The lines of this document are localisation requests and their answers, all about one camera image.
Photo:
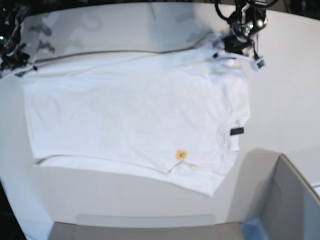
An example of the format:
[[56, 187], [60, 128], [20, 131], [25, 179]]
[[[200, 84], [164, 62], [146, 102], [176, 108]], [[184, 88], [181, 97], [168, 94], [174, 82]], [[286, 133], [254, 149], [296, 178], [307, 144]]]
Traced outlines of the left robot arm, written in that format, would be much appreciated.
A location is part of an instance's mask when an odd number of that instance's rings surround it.
[[258, 54], [259, 33], [267, 26], [267, 9], [276, 3], [276, 0], [269, 3], [265, 0], [235, 0], [234, 12], [225, 16], [220, 10], [220, 1], [214, 1], [215, 11], [228, 24], [229, 32], [220, 40], [223, 49], [216, 52], [213, 58], [243, 60], [256, 72], [265, 67], [264, 58]]

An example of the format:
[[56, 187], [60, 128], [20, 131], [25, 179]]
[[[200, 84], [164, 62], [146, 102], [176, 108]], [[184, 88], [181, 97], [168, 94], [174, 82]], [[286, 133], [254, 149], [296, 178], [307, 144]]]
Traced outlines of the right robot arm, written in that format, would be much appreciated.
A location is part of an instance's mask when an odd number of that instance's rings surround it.
[[30, 55], [24, 52], [27, 46], [21, 43], [21, 30], [32, 5], [29, 0], [2, 0], [0, 2], [0, 77], [10, 74], [22, 77], [38, 68], [29, 62]]

